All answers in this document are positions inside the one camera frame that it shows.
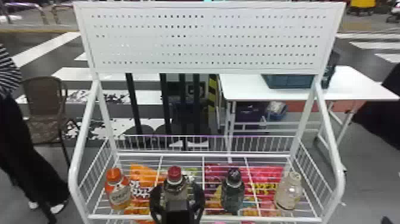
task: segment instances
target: chair leg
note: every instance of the chair leg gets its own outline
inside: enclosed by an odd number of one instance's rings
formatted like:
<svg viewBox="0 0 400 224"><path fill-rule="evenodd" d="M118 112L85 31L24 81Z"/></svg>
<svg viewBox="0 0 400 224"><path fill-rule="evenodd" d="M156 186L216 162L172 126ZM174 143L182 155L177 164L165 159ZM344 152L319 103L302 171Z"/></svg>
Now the chair leg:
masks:
<svg viewBox="0 0 400 224"><path fill-rule="evenodd" d="M67 162L68 169L70 168L71 165L71 160L68 156L67 149L65 148L64 140L63 140L63 132L61 129L58 130L58 137L60 138L60 144L62 148L62 152L64 153L65 161Z"/></svg>

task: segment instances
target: yellow and black striped post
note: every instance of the yellow and black striped post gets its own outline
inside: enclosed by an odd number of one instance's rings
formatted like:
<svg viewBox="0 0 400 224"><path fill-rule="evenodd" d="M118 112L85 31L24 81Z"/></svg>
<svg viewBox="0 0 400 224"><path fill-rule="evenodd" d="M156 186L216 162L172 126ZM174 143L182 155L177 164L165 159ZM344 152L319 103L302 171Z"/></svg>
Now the yellow and black striped post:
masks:
<svg viewBox="0 0 400 224"><path fill-rule="evenodd" d="M208 80L208 112L215 112L215 105L218 101L217 75L211 74Z"/></svg>

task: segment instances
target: pegboard panel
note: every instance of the pegboard panel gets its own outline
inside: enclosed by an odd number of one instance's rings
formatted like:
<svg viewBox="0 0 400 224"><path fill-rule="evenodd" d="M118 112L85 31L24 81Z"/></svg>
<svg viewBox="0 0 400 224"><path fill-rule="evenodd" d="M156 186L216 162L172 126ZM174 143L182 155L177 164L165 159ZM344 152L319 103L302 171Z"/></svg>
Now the pegboard panel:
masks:
<svg viewBox="0 0 400 224"><path fill-rule="evenodd" d="M133 73L323 71L344 4L74 2L89 64Z"/></svg>

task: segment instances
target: wicker chair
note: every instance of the wicker chair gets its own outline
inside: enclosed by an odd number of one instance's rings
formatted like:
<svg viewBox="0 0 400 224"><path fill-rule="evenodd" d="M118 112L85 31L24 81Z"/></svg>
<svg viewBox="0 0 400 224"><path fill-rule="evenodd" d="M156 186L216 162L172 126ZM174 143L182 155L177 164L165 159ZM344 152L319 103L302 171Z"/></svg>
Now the wicker chair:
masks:
<svg viewBox="0 0 400 224"><path fill-rule="evenodd" d="M30 117L26 121L34 145L60 143L68 168L70 158L63 141L68 122L78 125L65 115L68 89L61 79L40 76L23 81Z"/></svg>

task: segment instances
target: plastic bottle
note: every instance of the plastic bottle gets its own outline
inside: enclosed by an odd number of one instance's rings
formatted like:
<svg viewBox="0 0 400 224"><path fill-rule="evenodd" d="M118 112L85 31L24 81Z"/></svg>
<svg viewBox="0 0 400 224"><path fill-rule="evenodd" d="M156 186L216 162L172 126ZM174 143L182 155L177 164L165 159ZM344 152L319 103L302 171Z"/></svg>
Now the plastic bottle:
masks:
<svg viewBox="0 0 400 224"><path fill-rule="evenodd" d="M128 178L122 175L119 168L107 170L105 177L105 192L111 208L115 210L122 210L128 207L132 194L130 191Z"/></svg>
<svg viewBox="0 0 400 224"><path fill-rule="evenodd" d="M168 169L167 179L164 181L165 202L170 200L187 200L188 180L182 176L179 166Z"/></svg>
<svg viewBox="0 0 400 224"><path fill-rule="evenodd" d="M245 196L245 184L238 168L230 168L222 181L221 205L233 215L238 214Z"/></svg>
<svg viewBox="0 0 400 224"><path fill-rule="evenodd" d="M301 175L298 172L289 172L284 177L276 190L275 205L284 210L295 209L296 203L300 200L303 192L301 186Z"/></svg>

